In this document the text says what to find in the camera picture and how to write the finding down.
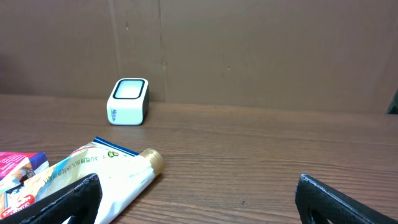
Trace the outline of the white gold-capped shampoo bottle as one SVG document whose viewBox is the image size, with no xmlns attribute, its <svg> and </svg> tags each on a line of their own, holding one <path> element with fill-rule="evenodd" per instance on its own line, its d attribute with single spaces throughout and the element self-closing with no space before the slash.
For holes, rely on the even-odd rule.
<svg viewBox="0 0 398 224">
<path fill-rule="evenodd" d="M 89 147 L 73 153 L 66 171 L 78 180 L 97 174 L 102 188 L 95 224 L 112 222 L 164 169 L 155 149 L 132 155 L 116 149 Z"/>
</svg>

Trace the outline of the yellow snack bag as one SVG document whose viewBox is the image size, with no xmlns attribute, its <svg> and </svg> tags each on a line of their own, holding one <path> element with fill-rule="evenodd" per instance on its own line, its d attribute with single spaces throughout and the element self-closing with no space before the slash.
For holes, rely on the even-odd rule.
<svg viewBox="0 0 398 224">
<path fill-rule="evenodd" d="M 129 203 L 133 191 L 123 184 L 134 181 L 131 166 L 139 154 L 101 138 L 95 138 L 67 158 L 36 171 L 21 184 L 1 191 L 1 218 L 5 219 L 88 174 L 99 177 L 103 191 L 96 223 L 110 223 Z"/>
</svg>

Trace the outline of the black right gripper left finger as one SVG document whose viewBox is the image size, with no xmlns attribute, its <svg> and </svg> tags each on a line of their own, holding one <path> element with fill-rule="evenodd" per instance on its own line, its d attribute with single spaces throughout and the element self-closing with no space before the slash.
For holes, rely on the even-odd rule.
<svg viewBox="0 0 398 224">
<path fill-rule="evenodd" d="M 101 199 L 100 179 L 92 173 L 6 217 L 1 223 L 47 224 L 67 221 L 70 224 L 93 224 Z"/>
</svg>

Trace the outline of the red purple sanitary pad pack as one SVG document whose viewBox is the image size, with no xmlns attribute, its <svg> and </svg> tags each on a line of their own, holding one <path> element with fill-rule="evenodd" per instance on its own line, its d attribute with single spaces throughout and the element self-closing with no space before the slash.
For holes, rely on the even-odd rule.
<svg viewBox="0 0 398 224">
<path fill-rule="evenodd" d="M 1 152 L 1 193 L 49 167 L 44 152 Z"/>
</svg>

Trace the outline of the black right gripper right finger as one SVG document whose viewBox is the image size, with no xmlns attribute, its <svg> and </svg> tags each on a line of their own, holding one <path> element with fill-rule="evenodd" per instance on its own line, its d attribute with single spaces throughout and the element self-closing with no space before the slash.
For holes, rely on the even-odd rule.
<svg viewBox="0 0 398 224">
<path fill-rule="evenodd" d="M 302 223 L 393 223 L 392 219 L 310 175 L 299 177 L 295 204 Z"/>
</svg>

